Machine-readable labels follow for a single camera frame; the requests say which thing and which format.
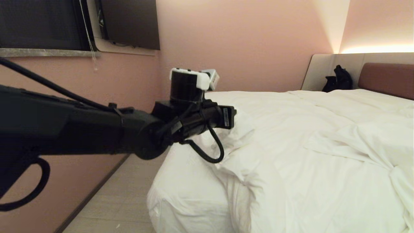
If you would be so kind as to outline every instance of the television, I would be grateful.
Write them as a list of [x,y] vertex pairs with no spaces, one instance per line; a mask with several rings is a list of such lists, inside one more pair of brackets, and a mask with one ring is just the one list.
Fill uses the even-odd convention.
[[96,0],[103,39],[160,50],[155,0]]

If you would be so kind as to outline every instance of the window sill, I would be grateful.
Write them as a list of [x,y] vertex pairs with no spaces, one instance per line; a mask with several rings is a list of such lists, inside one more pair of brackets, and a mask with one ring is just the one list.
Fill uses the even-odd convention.
[[0,49],[1,57],[92,57],[91,51],[62,50],[62,49]]

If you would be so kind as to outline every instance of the window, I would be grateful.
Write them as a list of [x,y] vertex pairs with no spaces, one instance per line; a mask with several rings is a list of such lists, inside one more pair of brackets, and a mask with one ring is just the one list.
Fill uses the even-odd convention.
[[0,48],[90,51],[87,30],[84,0],[1,0]]

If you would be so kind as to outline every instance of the baseboard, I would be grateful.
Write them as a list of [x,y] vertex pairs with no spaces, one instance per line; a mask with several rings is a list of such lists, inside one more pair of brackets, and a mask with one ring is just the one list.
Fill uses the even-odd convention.
[[95,196],[95,194],[101,189],[101,187],[108,181],[108,179],[118,170],[118,168],[127,160],[129,155],[125,155],[118,164],[102,179],[102,181],[89,193],[88,196],[78,205],[78,207],[66,218],[66,220],[55,230],[55,233],[62,233],[67,226],[73,221],[73,219],[79,214],[83,207]]

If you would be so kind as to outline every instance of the wall light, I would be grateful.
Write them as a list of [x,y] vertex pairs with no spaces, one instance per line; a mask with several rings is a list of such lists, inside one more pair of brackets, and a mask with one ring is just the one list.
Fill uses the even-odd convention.
[[385,46],[361,46],[344,49],[340,53],[413,53],[414,43]]

